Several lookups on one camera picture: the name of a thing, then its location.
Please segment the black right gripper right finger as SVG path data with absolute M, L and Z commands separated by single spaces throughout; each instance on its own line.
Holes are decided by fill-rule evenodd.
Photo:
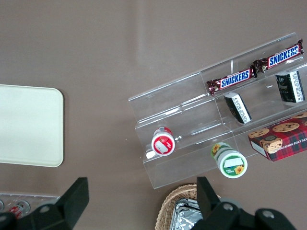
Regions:
M 281 212 L 260 208 L 249 214 L 229 201 L 218 198 L 206 177 L 197 178 L 197 203 L 202 219 L 194 230 L 294 230 L 295 226 Z

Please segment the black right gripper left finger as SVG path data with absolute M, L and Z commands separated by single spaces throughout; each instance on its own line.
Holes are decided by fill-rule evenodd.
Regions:
M 11 212 L 0 215 L 2 230 L 71 230 L 89 203 L 88 178 L 79 177 L 55 204 L 38 207 L 17 219 Z

